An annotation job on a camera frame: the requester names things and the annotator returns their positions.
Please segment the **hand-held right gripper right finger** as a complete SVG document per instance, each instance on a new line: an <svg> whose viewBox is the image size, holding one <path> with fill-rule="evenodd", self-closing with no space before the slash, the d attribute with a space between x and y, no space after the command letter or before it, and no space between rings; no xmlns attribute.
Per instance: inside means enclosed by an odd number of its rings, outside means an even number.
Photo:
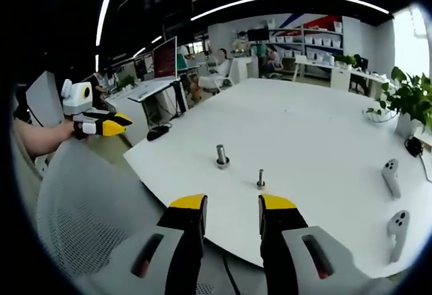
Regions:
<svg viewBox="0 0 432 295"><path fill-rule="evenodd" d="M268 294L391 294L394 288L358 269L348 248L309 226L284 197L259 196L259 230Z"/></svg>

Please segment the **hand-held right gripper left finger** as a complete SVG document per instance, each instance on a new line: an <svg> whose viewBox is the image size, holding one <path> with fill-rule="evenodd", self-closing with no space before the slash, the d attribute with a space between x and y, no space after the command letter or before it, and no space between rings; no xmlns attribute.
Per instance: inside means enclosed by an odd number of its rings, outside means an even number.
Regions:
<svg viewBox="0 0 432 295"><path fill-rule="evenodd" d="M203 257L207 196L173 201L151 229L114 248L100 271L83 275L83 294L195 294Z"/></svg>

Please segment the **person's left hand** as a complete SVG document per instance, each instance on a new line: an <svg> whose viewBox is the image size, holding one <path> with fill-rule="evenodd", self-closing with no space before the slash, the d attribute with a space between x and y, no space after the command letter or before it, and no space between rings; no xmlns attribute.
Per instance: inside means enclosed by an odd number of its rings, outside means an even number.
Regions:
<svg viewBox="0 0 432 295"><path fill-rule="evenodd" d="M56 125L53 129L53 137L57 143L62 143L63 141L69 139L74 135L74 122L65 119L60 124Z"/></svg>

